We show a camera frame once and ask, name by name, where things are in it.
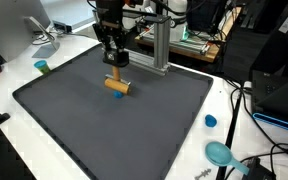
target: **gray mat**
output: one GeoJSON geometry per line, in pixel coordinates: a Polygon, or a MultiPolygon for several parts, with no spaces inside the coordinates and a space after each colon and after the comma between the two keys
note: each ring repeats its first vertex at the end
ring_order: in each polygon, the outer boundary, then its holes
{"type": "Polygon", "coordinates": [[[116,99],[104,87],[111,66],[102,54],[97,46],[13,95],[92,179],[164,179],[212,79],[129,65],[121,75],[132,92],[116,99]]]}

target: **white table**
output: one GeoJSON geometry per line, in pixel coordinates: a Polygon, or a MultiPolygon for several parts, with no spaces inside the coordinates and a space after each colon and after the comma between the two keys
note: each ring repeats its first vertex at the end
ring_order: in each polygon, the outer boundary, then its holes
{"type": "MultiPolygon", "coordinates": [[[[67,36],[59,41],[60,49],[47,59],[51,69],[98,44],[97,40],[79,36],[67,36]]],[[[3,72],[0,74],[0,113],[9,113],[11,118],[1,124],[0,128],[37,179],[89,179],[12,96],[16,89],[40,76],[33,66],[39,59],[31,58],[37,49],[38,46],[30,46],[17,59],[3,65],[3,72]]],[[[229,101],[232,88],[222,79],[213,78],[213,86],[167,175],[167,180],[193,180],[194,176],[208,168],[212,172],[207,179],[214,179],[217,175],[218,168],[207,161],[204,148],[213,140],[222,143],[226,141],[232,117],[229,101]],[[214,128],[206,127],[204,117],[207,114],[217,118],[218,124],[214,128]]]]}
{"type": "MultiPolygon", "coordinates": [[[[245,83],[245,87],[251,87],[250,82],[245,83]]],[[[250,96],[246,96],[248,110],[251,110],[250,96]]],[[[264,131],[276,142],[276,143],[288,143],[288,131],[261,121],[257,121],[264,131]]],[[[232,152],[237,160],[244,158],[269,153],[273,145],[266,139],[266,137],[256,127],[255,123],[247,114],[243,101],[241,102],[239,115],[237,118],[236,129],[233,138],[232,152]]],[[[261,164],[271,171],[269,156],[262,157],[261,164]]],[[[274,155],[274,170],[277,179],[288,179],[288,155],[274,155]]],[[[234,170],[229,179],[240,180],[242,174],[234,170]]]]}

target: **blue measuring cup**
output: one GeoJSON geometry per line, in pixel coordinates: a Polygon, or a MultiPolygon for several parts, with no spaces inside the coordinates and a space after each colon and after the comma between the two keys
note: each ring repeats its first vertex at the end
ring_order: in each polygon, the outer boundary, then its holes
{"type": "Polygon", "coordinates": [[[249,168],[237,161],[231,150],[220,142],[210,142],[205,147],[206,158],[214,165],[224,167],[233,166],[243,174],[247,175],[249,168]]]}

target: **wooden cylinder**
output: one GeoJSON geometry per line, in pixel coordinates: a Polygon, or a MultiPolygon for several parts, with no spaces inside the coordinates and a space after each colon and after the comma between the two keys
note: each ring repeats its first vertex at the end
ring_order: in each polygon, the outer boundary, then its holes
{"type": "Polygon", "coordinates": [[[115,81],[121,80],[120,69],[116,66],[113,66],[113,77],[115,81]]]}
{"type": "Polygon", "coordinates": [[[128,94],[130,88],[128,85],[110,78],[105,80],[105,86],[123,94],[128,94]]]}

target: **blue cap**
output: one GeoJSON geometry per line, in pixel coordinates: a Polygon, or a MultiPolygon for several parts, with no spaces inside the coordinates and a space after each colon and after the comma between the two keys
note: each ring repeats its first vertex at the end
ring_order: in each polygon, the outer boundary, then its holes
{"type": "Polygon", "coordinates": [[[214,127],[217,124],[217,120],[212,115],[205,116],[205,124],[207,127],[214,127]]]}
{"type": "Polygon", "coordinates": [[[41,67],[43,67],[43,66],[45,66],[45,65],[46,65],[46,61],[45,61],[45,60],[37,61],[37,62],[34,64],[34,66],[35,66],[36,68],[41,68],[41,67]]]}
{"type": "Polygon", "coordinates": [[[114,97],[121,99],[123,97],[123,93],[121,93],[119,91],[114,91],[114,97]]]}

